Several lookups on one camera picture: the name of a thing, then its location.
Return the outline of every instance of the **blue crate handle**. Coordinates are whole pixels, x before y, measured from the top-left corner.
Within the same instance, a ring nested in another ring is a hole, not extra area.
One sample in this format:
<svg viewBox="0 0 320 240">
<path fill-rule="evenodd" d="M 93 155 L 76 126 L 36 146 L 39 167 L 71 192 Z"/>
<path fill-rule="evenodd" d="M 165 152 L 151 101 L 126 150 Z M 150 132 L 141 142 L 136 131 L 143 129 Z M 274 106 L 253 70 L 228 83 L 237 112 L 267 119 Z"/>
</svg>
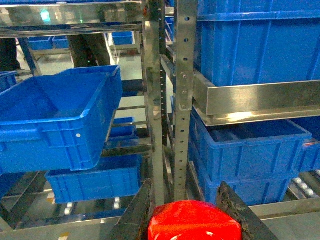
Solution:
<svg viewBox="0 0 320 240">
<path fill-rule="evenodd" d="M 39 129 L 11 130 L 0 132 L 0 143 L 41 140 L 42 132 Z"/>
</svg>

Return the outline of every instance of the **reflective steel surface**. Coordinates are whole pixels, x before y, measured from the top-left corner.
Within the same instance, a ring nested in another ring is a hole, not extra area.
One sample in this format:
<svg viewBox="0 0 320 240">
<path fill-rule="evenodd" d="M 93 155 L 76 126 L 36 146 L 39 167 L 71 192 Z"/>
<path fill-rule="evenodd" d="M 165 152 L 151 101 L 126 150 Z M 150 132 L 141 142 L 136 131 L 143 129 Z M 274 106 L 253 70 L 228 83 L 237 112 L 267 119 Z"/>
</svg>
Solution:
<svg viewBox="0 0 320 240">
<path fill-rule="evenodd" d="M 163 134 L 162 134 L 162 97 L 160 73 L 159 5 L 158 1 L 147 0 L 148 13 L 142 25 L 142 75 L 146 93 L 144 94 L 148 129 L 152 141 L 152 180 L 155 204 L 165 203 Z"/>
<path fill-rule="evenodd" d="M 173 189 L 174 200 L 186 199 L 188 138 L 194 85 L 194 49 L 198 0 L 174 2 L 175 58 L 175 145 Z"/>
<path fill-rule="evenodd" d="M 0 27 L 141 22 L 141 1 L 0 5 Z"/>
<path fill-rule="evenodd" d="M 196 71 L 194 107 L 206 126 L 320 115 L 320 80 L 215 87 Z"/>
</svg>

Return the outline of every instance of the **crate rim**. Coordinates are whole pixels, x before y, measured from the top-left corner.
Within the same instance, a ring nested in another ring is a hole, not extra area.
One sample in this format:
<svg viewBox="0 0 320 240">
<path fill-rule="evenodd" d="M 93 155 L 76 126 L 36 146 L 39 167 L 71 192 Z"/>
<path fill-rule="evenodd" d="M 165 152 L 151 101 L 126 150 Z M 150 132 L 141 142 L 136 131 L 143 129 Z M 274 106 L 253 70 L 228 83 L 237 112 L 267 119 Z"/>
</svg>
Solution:
<svg viewBox="0 0 320 240">
<path fill-rule="evenodd" d="M 107 75 L 106 73 L 103 72 L 98 72 L 98 73 L 80 73 L 82 76 L 87 75 L 87 76 L 92 76 L 92 75 L 100 75 L 104 76 L 103 80 L 100 82 L 98 88 L 95 90 L 94 94 L 92 95 L 90 101 L 87 103 L 85 108 L 83 109 L 82 113 L 78 116 L 73 116 L 73 117 L 59 117 L 59 118 L 47 118 L 47 119 L 33 119 L 33 120 L 19 120 L 19 121 L 0 121 L 0 126 L 12 126 L 12 125 L 27 125 L 27 124 L 40 124 L 40 123 L 52 123 L 52 122 L 66 122 L 66 121 L 76 121 L 80 119 L 84 119 L 86 116 L 88 116 L 91 108 L 94 106 L 96 98 L 99 96 L 102 88 L 106 84 L 106 81 L 110 77 L 114 77 L 117 73 L 120 73 L 119 67 L 116 68 L 116 70 L 113 72 L 112 76 Z M 6 93 L 8 91 L 12 91 L 13 89 L 17 88 L 20 85 L 27 84 L 28 81 L 31 79 L 37 79 L 37 81 L 46 81 L 46 79 L 41 79 L 44 77 L 57 77 L 56 75 L 49 75 L 49 76 L 37 76 L 37 77 L 30 77 L 27 80 L 7 89 L 4 92 L 0 93 L 0 96 L 3 93 Z"/>
<path fill-rule="evenodd" d="M 261 20 L 318 19 L 320 10 L 266 11 L 266 12 L 232 12 L 200 15 L 199 22 L 235 22 Z"/>
<path fill-rule="evenodd" d="M 228 144 L 228 148 L 238 147 L 238 146 L 255 146 L 260 145 L 261 143 L 269 144 L 269 143 L 283 143 L 291 141 L 292 139 L 297 140 L 305 140 L 305 139 L 311 139 L 312 134 L 305 130 L 303 127 L 297 125 L 296 123 L 292 122 L 291 120 L 284 120 L 288 122 L 290 125 L 292 125 L 295 128 L 298 128 L 300 131 L 304 132 L 301 134 L 291 134 L 291 135 L 281 135 L 281 136 L 271 136 L 271 137 L 257 137 L 257 138 L 248 138 L 248 139 L 241 139 L 241 140 L 230 140 L 230 141 L 220 141 L 216 142 L 211 137 L 210 133 L 206 129 L 205 125 L 203 124 L 202 120 L 199 119 L 197 115 L 195 115 L 194 112 L 191 113 L 195 121 L 197 121 L 198 126 L 201 128 L 202 133 L 204 134 L 205 141 L 208 143 L 208 145 L 212 148 L 218 149 L 218 148 L 225 148 L 225 145 Z"/>
</svg>

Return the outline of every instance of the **metal bar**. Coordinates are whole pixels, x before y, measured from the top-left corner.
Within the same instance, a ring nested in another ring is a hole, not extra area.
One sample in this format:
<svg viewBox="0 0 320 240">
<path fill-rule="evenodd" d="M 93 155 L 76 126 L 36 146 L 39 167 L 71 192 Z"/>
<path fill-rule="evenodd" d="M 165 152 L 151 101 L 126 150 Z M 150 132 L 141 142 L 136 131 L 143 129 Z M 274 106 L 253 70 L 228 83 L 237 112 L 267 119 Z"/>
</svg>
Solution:
<svg viewBox="0 0 320 240">
<path fill-rule="evenodd" d="M 143 20 L 142 10 L 141 1 L 1 5 L 0 27 L 136 23 Z"/>
<path fill-rule="evenodd" d="M 285 218 L 291 215 L 303 215 L 320 212 L 320 198 L 250 206 L 261 220 Z"/>
<path fill-rule="evenodd" d="M 22 220 L 26 212 L 28 211 L 29 207 L 33 204 L 34 200 L 36 199 L 36 194 L 29 194 L 33 193 L 34 189 L 43 188 L 47 179 L 45 178 L 45 172 L 37 172 L 34 176 L 33 181 L 29 184 L 29 186 L 25 189 L 24 193 L 21 195 L 19 200 L 11 209 L 10 218 L 9 218 L 9 225 L 11 227 L 15 227 L 18 222 Z"/>
<path fill-rule="evenodd" d="M 198 0 L 176 0 L 174 2 L 174 24 L 176 30 L 176 95 L 175 95 L 175 164 L 174 200 L 186 199 L 186 175 L 188 163 L 188 141 L 190 113 L 194 87 L 194 48 Z"/>
<path fill-rule="evenodd" d="M 28 39 L 27 38 L 18 38 L 20 43 L 21 49 L 23 51 L 23 55 L 28 63 L 28 66 L 32 72 L 33 76 L 41 76 L 41 70 L 39 68 L 38 62 L 36 57 L 32 51 L 30 51 L 28 46 Z"/>
<path fill-rule="evenodd" d="M 315 194 L 320 196 L 320 171 L 303 172 L 300 177 L 305 183 L 314 191 Z"/>
<path fill-rule="evenodd" d="M 319 89 L 320 80 L 216 87 L 196 72 L 193 97 L 209 116 L 242 113 L 242 117 L 250 117 L 252 112 L 279 110 L 319 113 Z"/>
<path fill-rule="evenodd" d="M 10 213 L 0 203 L 0 231 L 12 231 L 12 227 L 8 224 L 10 222 Z"/>
<path fill-rule="evenodd" d="M 125 51 L 125 50 L 138 50 L 140 48 L 137 44 L 127 44 L 127 45 L 111 45 L 111 51 Z"/>
<path fill-rule="evenodd" d="M 261 122 L 270 120 L 293 119 L 303 117 L 313 117 L 320 115 L 320 106 L 304 106 L 295 109 L 282 108 L 252 112 L 234 112 L 222 115 L 206 115 L 199 107 L 198 102 L 194 102 L 194 109 L 207 126 L 221 126 L 230 124 L 242 124 L 250 122 Z"/>
<path fill-rule="evenodd" d="M 166 47 L 166 4 L 164 0 L 158 0 L 159 14 L 159 42 L 160 54 L 165 55 Z M 160 65 L 160 84 L 161 84 L 161 119 L 162 119 L 162 143 L 168 146 L 168 124 L 167 124 L 167 74 L 162 64 Z"/>
<path fill-rule="evenodd" d="M 101 157 L 141 154 L 152 150 L 150 138 L 108 141 L 104 144 Z"/>
<path fill-rule="evenodd" d="M 168 159 L 167 154 L 163 151 L 163 169 L 164 169 L 164 182 L 166 184 L 170 202 L 173 200 L 173 190 L 174 190 L 174 178 L 172 175 L 171 161 Z"/>
<path fill-rule="evenodd" d="M 175 66 L 169 60 L 169 58 L 164 54 L 161 54 L 161 65 L 165 70 L 166 74 L 169 76 L 172 84 L 175 84 L 176 82 Z"/>
<path fill-rule="evenodd" d="M 29 30 L 24 27 L 3 28 L 0 30 L 0 38 L 28 38 L 28 37 L 46 37 L 46 36 L 64 36 L 64 35 L 82 35 L 82 34 L 103 34 L 124 31 L 139 31 L 140 24 L 86 24 L 86 25 L 66 25 L 61 29 L 57 26 L 28 26 Z"/>
<path fill-rule="evenodd" d="M 167 115 L 167 124 L 168 124 L 168 137 L 169 137 L 169 141 L 170 141 L 170 145 L 171 145 L 171 149 L 174 152 L 175 149 L 175 136 L 174 136 L 174 130 L 173 130 L 173 126 L 171 124 L 170 118 Z"/>
<path fill-rule="evenodd" d="M 134 121 L 134 122 L 127 122 L 127 123 L 119 123 L 119 124 L 113 124 L 113 128 L 117 127 L 127 127 L 127 126 L 137 126 L 137 125 L 146 125 L 148 124 L 147 121 Z"/>
<path fill-rule="evenodd" d="M 142 75 L 147 92 L 144 94 L 148 129 L 153 143 L 152 176 L 156 205 L 165 203 L 163 134 L 162 134 L 162 99 L 160 74 L 159 42 L 159 5 L 158 1 L 147 0 L 146 18 L 142 24 Z"/>
<path fill-rule="evenodd" d="M 32 50 L 34 56 L 46 56 L 46 55 L 62 55 L 70 54 L 69 48 L 62 49 L 49 49 L 49 50 Z"/>
<path fill-rule="evenodd" d="M 119 107 L 117 111 L 127 111 L 127 110 L 135 110 L 135 109 L 145 109 L 145 105 L 140 106 L 126 106 L 126 107 Z"/>
<path fill-rule="evenodd" d="M 197 200 L 205 202 L 205 196 L 199 186 L 199 180 L 195 166 L 191 161 L 188 161 L 186 176 L 187 198 L 189 200 Z"/>
</svg>

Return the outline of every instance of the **stainless steel shelf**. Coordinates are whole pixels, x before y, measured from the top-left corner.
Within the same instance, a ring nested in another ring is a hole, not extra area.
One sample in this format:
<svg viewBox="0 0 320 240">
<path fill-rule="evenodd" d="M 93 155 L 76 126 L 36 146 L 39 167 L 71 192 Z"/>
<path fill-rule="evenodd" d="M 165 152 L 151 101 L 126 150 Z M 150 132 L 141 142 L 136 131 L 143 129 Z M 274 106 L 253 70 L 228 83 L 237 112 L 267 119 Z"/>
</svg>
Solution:
<svg viewBox="0 0 320 240">
<path fill-rule="evenodd" d="M 206 126 L 320 115 L 320 80 L 216 87 L 198 71 L 194 107 Z"/>
</svg>

